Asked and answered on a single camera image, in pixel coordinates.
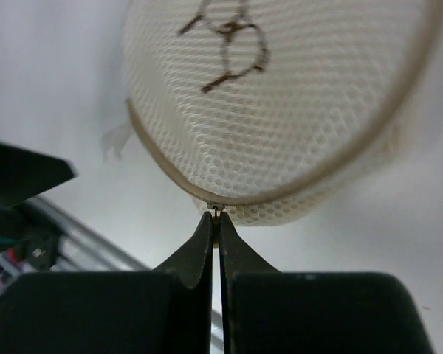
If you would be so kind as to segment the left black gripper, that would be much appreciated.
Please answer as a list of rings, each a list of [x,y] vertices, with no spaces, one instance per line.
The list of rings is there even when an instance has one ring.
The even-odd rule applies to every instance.
[[[74,177],[63,159],[0,142],[0,254],[38,271],[57,263],[59,226],[31,203],[21,202]]]

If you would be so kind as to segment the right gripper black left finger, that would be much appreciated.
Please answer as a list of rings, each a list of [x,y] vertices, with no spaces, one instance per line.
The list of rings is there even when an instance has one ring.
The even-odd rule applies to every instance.
[[[0,353],[208,353],[213,218],[151,271],[33,272],[0,296]]]

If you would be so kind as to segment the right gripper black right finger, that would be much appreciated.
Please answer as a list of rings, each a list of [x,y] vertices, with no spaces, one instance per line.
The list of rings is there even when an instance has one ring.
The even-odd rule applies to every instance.
[[[226,353],[431,353],[408,289],[377,272],[282,272],[219,216]]]

